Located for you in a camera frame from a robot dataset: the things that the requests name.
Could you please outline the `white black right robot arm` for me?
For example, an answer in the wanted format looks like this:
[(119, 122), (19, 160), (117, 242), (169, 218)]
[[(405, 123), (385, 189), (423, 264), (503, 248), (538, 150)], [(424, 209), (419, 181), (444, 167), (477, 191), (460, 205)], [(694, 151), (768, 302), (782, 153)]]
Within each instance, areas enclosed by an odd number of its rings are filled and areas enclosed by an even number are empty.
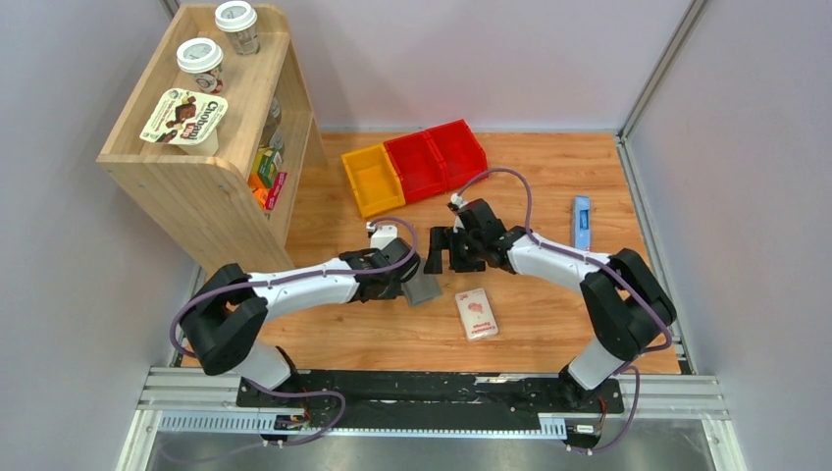
[(583, 297), (594, 331), (584, 350), (558, 374), (562, 402), (587, 409), (601, 384), (639, 356), (672, 343), (676, 308), (642, 256), (629, 248), (614, 254), (579, 250), (523, 226), (506, 227), (482, 198), (448, 205), (450, 227), (432, 227), (424, 271), (442, 272), (447, 260), (455, 273), (496, 268), (548, 281)]

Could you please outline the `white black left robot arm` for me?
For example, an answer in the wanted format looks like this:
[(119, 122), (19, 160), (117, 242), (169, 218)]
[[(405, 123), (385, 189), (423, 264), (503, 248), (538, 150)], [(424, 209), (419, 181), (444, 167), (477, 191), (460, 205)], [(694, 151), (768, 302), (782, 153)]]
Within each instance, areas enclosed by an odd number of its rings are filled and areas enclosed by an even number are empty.
[(279, 407), (298, 398), (300, 382), (286, 356), (258, 339), (275, 319), (318, 306), (389, 300), (418, 268), (418, 252), (404, 239), (383, 248), (347, 251), (300, 269), (246, 273), (222, 267), (175, 316), (183, 355), (197, 359), (207, 376), (234, 372)]

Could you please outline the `grey leather card holder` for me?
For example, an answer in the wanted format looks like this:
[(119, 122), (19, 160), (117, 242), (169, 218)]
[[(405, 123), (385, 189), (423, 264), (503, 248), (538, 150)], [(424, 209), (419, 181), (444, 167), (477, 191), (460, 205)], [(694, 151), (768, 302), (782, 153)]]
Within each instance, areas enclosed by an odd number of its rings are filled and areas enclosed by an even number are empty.
[(441, 286), (434, 275), (426, 275), (421, 269), (402, 285), (403, 293), (410, 307), (416, 307), (442, 295)]

